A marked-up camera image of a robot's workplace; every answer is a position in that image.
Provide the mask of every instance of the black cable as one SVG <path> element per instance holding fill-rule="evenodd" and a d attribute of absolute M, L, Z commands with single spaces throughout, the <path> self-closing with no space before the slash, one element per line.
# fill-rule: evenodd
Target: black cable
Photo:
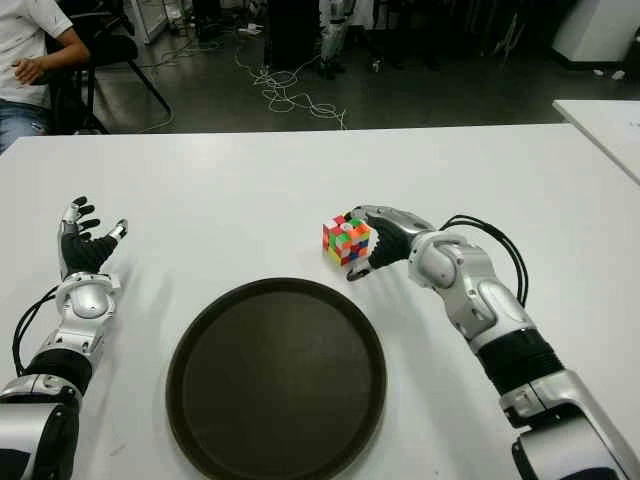
<path fill-rule="evenodd" d="M 33 319 L 38 314 L 40 307 L 42 307 L 42 305 L 44 305 L 46 302 L 56 298 L 55 295 L 53 295 L 53 293 L 57 289 L 58 289 L 57 286 L 53 287 L 40 300 L 38 300 L 36 303 L 31 305 L 27 309 L 27 311 L 24 312 L 24 314 L 20 318 L 20 321 L 18 321 L 18 325 L 16 325 L 16 329 L 13 333 L 13 345 L 11 350 L 13 353 L 13 364 L 16 368 L 16 374 L 19 377 L 22 376 L 22 374 L 24 373 L 24 367 L 20 360 L 20 343 L 22 342 L 22 338 L 24 337 L 25 333 L 27 332 L 27 329 L 31 325 L 31 322 L 33 322 Z"/>
<path fill-rule="evenodd" d="M 516 269 L 518 280 L 516 298 L 524 307 L 527 303 L 527 297 L 529 296 L 529 272 L 527 271 L 527 267 L 524 263 L 522 255 L 520 254 L 520 251 L 515 246 L 515 244 L 504 232 L 502 232 L 497 227 L 485 222 L 484 220 L 480 220 L 479 218 L 472 217 L 470 215 L 454 215 L 445 222 L 440 230 L 446 230 L 450 227 L 462 225 L 478 228 L 484 231 L 485 233 L 492 236 L 495 240 L 497 240 L 498 243 L 500 243 L 505 248 L 505 250 L 507 250 L 507 253 L 511 257 L 511 260 L 513 261 Z"/>
<path fill-rule="evenodd" d="M 486 233 L 488 233 L 489 235 L 491 235 L 492 237 L 494 237 L 496 240 L 498 240 L 498 242 L 500 244 L 502 244 L 502 246 L 505 247 L 505 249 L 507 249 L 507 251 L 510 252 L 510 256 L 511 259 L 513 260 L 514 264 L 516 265 L 516 271 L 518 270 L 518 264 L 521 265 L 522 268 L 522 274 L 518 274 L 518 278 L 522 278 L 521 281 L 519 281 L 519 283 L 522 283 L 522 287 L 521 289 L 519 289 L 518 291 L 518 299 L 521 300 L 521 303 L 526 303 L 527 301 L 527 297 L 529 295 L 529 274 L 527 272 L 527 267 L 524 263 L 524 260 L 522 259 L 522 255 L 520 255 L 520 252 L 518 251 L 518 249 L 516 248 L 515 244 L 511 241 L 511 239 L 509 237 L 507 237 L 507 235 L 505 235 L 502 231 L 500 231 L 497 227 L 491 225 L 490 223 L 485 222 L 484 220 L 480 220 L 476 217 L 472 217 L 470 215 L 455 215 L 454 217 L 450 218 L 447 223 L 445 223 L 445 225 L 443 225 L 444 228 L 448 228 L 449 226 L 453 226 L 451 225 L 451 222 L 456 220 L 456 219 L 464 219 L 464 220 L 470 220 L 472 222 L 476 222 L 479 225 L 470 225 L 468 223 L 463 223 L 464 225 L 470 225 L 470 226 L 474 226 L 476 228 L 479 228 L 483 231 L 485 231 Z"/>

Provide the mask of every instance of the white shirt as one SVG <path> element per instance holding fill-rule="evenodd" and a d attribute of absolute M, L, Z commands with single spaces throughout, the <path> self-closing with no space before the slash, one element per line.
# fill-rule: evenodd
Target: white shirt
<path fill-rule="evenodd" d="M 21 85 L 12 64 L 46 55 L 45 32 L 58 38 L 71 26 L 55 0 L 0 0 L 0 98 L 49 107 L 48 87 Z"/>

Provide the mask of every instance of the white desk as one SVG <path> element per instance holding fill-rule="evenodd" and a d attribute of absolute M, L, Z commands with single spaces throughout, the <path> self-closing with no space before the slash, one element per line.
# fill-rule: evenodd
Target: white desk
<path fill-rule="evenodd" d="M 640 101 L 555 100 L 553 106 L 640 184 Z"/>
<path fill-rule="evenodd" d="M 347 283 L 321 254 L 322 222 L 362 202 L 435 224 L 467 212 L 516 242 L 532 318 L 640 451 L 640 189 L 603 157 L 570 125 L 19 140 L 0 157 L 0 382 L 17 319 L 57 281 L 59 215 L 87 194 L 131 232 L 104 269 L 126 291 L 81 413 L 76 479 L 201 478 L 167 426 L 173 348 L 216 297 L 270 276 L 347 295 L 384 346 L 381 428 L 342 478 L 516 478 L 516 432 L 440 299 L 406 265 Z M 513 285 L 502 248 L 468 234 Z M 41 312 L 25 361 L 57 320 Z"/>

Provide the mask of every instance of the colorful cube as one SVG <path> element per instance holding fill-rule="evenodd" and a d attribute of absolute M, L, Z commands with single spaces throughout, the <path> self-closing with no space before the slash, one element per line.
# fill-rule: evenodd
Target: colorful cube
<path fill-rule="evenodd" d="M 322 249 L 338 265 L 346 265 L 357 258 L 366 257 L 371 230 L 366 223 L 343 215 L 322 226 Z"/>

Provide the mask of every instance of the gray floor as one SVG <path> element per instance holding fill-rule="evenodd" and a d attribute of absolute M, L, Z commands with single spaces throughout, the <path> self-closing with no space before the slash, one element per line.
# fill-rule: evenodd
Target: gray floor
<path fill-rule="evenodd" d="M 164 52 L 188 41 L 168 32 L 141 48 L 140 65 L 160 61 Z M 175 65 L 146 68 L 148 76 L 173 106 L 175 120 L 157 133 L 330 130 L 335 120 L 317 119 L 303 109 L 273 113 L 237 67 L 237 41 L 231 35 L 219 49 Z M 261 40 L 240 47 L 240 60 L 258 66 Z M 439 71 L 427 69 L 418 57 L 404 69 L 389 65 L 380 73 L 368 70 L 369 54 L 351 45 L 344 54 L 347 72 L 335 80 L 313 70 L 300 75 L 289 95 L 307 92 L 315 103 L 331 103 L 347 111 L 350 129 L 439 127 L 549 123 L 561 121 L 551 102 L 556 98 L 640 99 L 640 83 L 599 78 L 591 71 L 569 71 L 545 55 L 514 56 L 506 66 L 496 58 L 442 61 Z M 137 77 L 127 69 L 98 72 L 96 113 L 113 133 L 134 133 L 166 117 Z"/>

